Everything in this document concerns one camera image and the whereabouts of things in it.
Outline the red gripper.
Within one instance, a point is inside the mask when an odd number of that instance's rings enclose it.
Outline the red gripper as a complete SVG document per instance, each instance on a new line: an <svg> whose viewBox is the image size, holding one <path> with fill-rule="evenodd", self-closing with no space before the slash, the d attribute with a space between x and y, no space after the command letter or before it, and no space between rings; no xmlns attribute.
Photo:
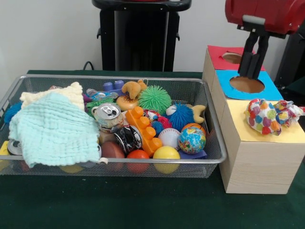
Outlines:
<svg viewBox="0 0 305 229"><path fill-rule="evenodd" d="M225 2L227 21L238 25L238 29L251 31L246 40L238 73L249 79L258 79L269 45L269 35L260 36L258 49L253 47L258 35L270 34L285 37L296 33L305 20L303 0L227 0Z"/></svg>

